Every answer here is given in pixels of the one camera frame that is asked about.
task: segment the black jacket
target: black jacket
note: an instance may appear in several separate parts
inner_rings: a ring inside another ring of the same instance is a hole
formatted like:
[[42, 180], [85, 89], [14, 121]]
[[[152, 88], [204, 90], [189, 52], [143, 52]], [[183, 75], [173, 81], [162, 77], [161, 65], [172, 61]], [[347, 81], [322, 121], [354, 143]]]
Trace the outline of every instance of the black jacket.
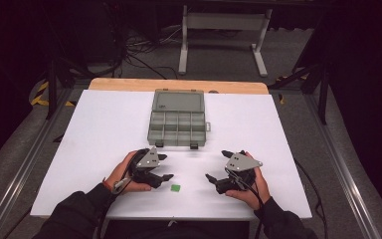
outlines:
[[[73, 193], [57, 205], [33, 239], [92, 239], [110, 199], [111, 193], [102, 183], [87, 194], [81, 191]], [[271, 239], [317, 238], [312, 230], [303, 227], [295, 214], [283, 211], [272, 198], [255, 214], [265, 226], [265, 234]]]

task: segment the metal frame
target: metal frame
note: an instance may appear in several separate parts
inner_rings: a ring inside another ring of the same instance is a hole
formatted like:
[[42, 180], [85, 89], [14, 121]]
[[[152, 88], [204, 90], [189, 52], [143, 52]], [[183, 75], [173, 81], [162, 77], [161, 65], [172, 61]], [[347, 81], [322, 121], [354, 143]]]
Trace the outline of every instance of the metal frame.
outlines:
[[187, 6], [183, 8], [182, 15], [182, 46], [179, 57], [178, 73], [185, 75], [187, 72], [188, 59], [188, 29], [227, 29], [227, 30], [250, 30], [259, 31], [257, 44], [252, 44], [251, 49], [256, 60], [257, 68], [261, 77], [267, 77], [265, 62], [260, 50], [265, 40], [272, 9], [266, 14], [215, 14], [215, 13], [188, 13]]
[[30, 172], [33, 170], [33, 167], [37, 161], [40, 152], [42, 151], [43, 145], [48, 137], [48, 134], [52, 130], [55, 121], [57, 120], [71, 92], [72, 89], [63, 89], [63, 92], [61, 93], [60, 98], [58, 100], [58, 106], [56, 107], [52, 116], [48, 120], [46, 120], [45, 123], [42, 125], [42, 128], [40, 129], [39, 134], [37, 135], [32, 147], [30, 148], [30, 151], [27, 153], [14, 179], [9, 184], [4, 197], [0, 202], [0, 229], [2, 228], [2, 225], [5, 222], [5, 219], [11, 211], [12, 207], [14, 206], [18, 195], [23, 189], [24, 184], [26, 183], [27, 178], [30, 175]]
[[317, 105], [314, 96], [304, 95], [304, 98], [310, 113], [315, 119], [317, 128], [326, 143], [328, 152], [330, 153], [332, 159], [331, 164], [333, 165], [337, 178], [339, 178], [340, 184], [342, 185], [343, 191], [350, 207], [352, 208], [353, 214], [355, 215], [364, 238], [380, 239], [381, 236], [378, 233], [375, 223], [368, 212], [368, 209], [361, 197], [361, 194], [359, 193], [358, 187], [356, 186], [348, 167], [346, 166], [344, 158], [335, 147], [335, 142], [331, 136], [330, 130], [326, 125], [322, 124], [321, 119], [316, 113]]

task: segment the white tabletop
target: white tabletop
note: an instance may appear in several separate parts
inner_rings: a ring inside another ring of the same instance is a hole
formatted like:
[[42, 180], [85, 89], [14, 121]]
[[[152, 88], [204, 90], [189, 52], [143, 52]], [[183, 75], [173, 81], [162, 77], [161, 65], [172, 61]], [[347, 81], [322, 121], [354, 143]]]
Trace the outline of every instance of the white tabletop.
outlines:
[[[150, 147], [147, 131], [154, 93], [84, 91], [64, 139], [42, 183], [31, 215], [47, 217], [70, 194], [88, 192], [132, 150]], [[107, 217], [122, 219], [251, 220], [253, 211], [241, 201], [219, 195], [205, 177], [227, 177], [228, 158], [221, 154], [246, 150], [261, 161], [271, 195], [284, 209], [311, 217], [287, 139], [272, 96], [205, 94], [207, 142], [189, 147], [158, 148], [167, 154], [157, 175], [174, 174], [150, 192], [119, 196]], [[179, 192], [170, 190], [179, 184]]]

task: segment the gray carpet floor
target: gray carpet floor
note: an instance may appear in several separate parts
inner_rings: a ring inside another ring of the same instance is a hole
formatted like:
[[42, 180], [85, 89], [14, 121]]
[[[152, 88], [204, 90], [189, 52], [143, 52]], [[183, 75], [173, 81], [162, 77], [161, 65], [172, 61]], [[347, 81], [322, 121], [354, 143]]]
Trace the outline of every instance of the gray carpet floor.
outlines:
[[[190, 34], [188, 68], [185, 76], [177, 76], [183, 80], [202, 81], [237, 81], [263, 82], [271, 84], [278, 76], [287, 76], [297, 60], [303, 46], [312, 31], [269, 31], [262, 47], [262, 55], [269, 76], [261, 78], [257, 71], [250, 44], [257, 39], [253, 32], [240, 32], [234, 37], [225, 37], [215, 31], [196, 31]], [[170, 41], [150, 53], [135, 55], [140, 60], [154, 67], [168, 79], [175, 79], [172, 70], [156, 67], [178, 68], [180, 43]], [[104, 64], [95, 64], [90, 69], [102, 69]], [[115, 72], [120, 78], [158, 79], [152, 71], [136, 68], [124, 63]], [[363, 238], [360, 227], [347, 201], [342, 186], [330, 163], [330, 155], [325, 143], [309, 113], [304, 96], [296, 91], [298, 83], [292, 84], [286, 91], [281, 91], [285, 103], [281, 104], [278, 92], [271, 94], [283, 124], [286, 138], [293, 156], [309, 173], [321, 195], [328, 224], [328, 238]], [[87, 84], [76, 85], [70, 100], [77, 101]], [[382, 237], [382, 200], [365, 174], [356, 152], [350, 142], [342, 121], [338, 106], [329, 92], [326, 118], [328, 127], [336, 141], [337, 148], [355, 180], [381, 237]], [[0, 230], [0, 238], [17, 224], [18, 220], [33, 204], [38, 188], [52, 162], [58, 143], [52, 140], [65, 132], [75, 107], [64, 107], [57, 123], [53, 127], [46, 143], [39, 154], [37, 163], [29, 175], [21, 193]], [[14, 178], [25, 156], [28, 154], [47, 115], [47, 107], [34, 106], [31, 113], [20, 124], [0, 151], [0, 200], [6, 188]], [[323, 224], [315, 214], [316, 196], [303, 173], [299, 172], [302, 183], [306, 185], [306, 196], [313, 218], [303, 220], [303, 224], [312, 228], [319, 238], [324, 237]], [[44, 219], [26, 216], [18, 224], [8, 238], [31, 238], [40, 229]], [[254, 238], [256, 223], [252, 223], [251, 238]]]

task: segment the green cube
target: green cube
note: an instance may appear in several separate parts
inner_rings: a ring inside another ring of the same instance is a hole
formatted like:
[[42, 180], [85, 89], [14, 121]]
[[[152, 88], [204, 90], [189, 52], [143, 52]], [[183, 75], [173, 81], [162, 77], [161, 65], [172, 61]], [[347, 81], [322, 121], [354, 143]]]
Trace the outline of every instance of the green cube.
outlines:
[[181, 189], [181, 185], [172, 184], [170, 187], [171, 191], [179, 191]]

